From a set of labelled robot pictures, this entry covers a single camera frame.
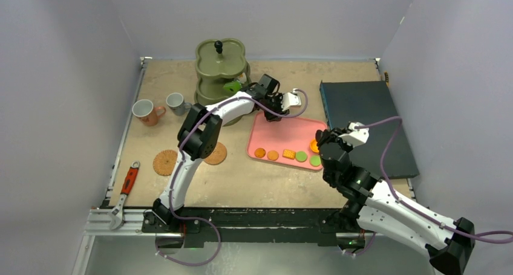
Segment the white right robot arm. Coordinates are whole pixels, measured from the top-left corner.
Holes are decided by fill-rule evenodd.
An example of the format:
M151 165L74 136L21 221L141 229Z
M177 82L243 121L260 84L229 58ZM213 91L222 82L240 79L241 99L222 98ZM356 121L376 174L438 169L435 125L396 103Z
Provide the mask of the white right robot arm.
M351 162L349 153L368 138L367 129L318 130L315 142L322 178L347 199L339 222L381 233L419 252L442 274L463 274L475 247L474 224L452 219L397 193L383 177Z

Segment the green macaron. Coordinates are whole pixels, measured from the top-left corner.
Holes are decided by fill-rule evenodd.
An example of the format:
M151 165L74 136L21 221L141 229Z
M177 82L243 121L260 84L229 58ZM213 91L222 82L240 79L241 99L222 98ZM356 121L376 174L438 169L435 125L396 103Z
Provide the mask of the green macaron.
M318 167L321 165L321 158L319 155L312 155L309 159L309 163L313 167Z
M295 153L295 160L303 163L308 159L308 154L304 151L298 151Z

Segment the pink serving tray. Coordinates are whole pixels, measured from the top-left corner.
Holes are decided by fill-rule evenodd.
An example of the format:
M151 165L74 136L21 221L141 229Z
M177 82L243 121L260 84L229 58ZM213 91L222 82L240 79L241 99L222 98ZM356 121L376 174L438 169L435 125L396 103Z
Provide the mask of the pink serving tray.
M249 157L260 161L319 171L322 169L321 165L313 167L309 163L312 155L318 155L310 150L309 144L315 139L316 131L324 129L327 129L326 123L319 120L295 117L268 122L264 114L259 113L253 120L246 153ZM263 158L256 158L254 155L255 149L259 147L266 150L266 156ZM308 154L308 159L303 163L295 159L286 159L282 156L284 149L294 150L295 152L304 151ZM267 158L267 153L271 150L279 153L279 158L276 161Z

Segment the yellow square cracker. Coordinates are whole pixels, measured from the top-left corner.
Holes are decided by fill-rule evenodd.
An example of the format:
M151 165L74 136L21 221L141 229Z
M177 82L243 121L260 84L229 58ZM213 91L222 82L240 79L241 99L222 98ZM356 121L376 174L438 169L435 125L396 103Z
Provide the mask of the yellow square cracker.
M282 156L286 159L294 160L296 152L294 150L284 149Z

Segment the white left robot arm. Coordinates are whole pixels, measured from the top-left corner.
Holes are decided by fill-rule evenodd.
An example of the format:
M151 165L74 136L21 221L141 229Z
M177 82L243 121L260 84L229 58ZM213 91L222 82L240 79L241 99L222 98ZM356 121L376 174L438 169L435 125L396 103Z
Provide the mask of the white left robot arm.
M289 114L283 110L280 82L265 74L232 97L208 106L192 106L179 132L176 164L168 185L152 206L157 225L166 232L180 226L178 211L185 205L186 192L199 165L210 156L218 142L221 128L228 122L263 109L268 121L279 121Z

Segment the green three-tier stand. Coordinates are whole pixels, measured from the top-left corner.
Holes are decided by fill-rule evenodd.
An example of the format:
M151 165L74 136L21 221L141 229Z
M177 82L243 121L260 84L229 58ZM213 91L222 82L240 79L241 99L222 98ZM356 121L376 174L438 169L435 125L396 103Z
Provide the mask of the green three-tier stand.
M244 44L235 38L207 39L195 49L196 84L194 100L203 106L213 105L233 95L223 85L238 80L242 87L251 82L250 65Z

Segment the yellow egg tart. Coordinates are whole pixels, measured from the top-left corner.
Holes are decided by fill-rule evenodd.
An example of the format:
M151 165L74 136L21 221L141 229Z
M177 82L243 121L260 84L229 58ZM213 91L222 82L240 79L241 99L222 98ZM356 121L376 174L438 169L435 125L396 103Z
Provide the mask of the yellow egg tart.
M319 149L318 149L318 146L317 146L317 141L315 139L313 139L310 144L309 144L309 147L310 147L310 150L313 152L313 153L316 153L318 154L319 153Z

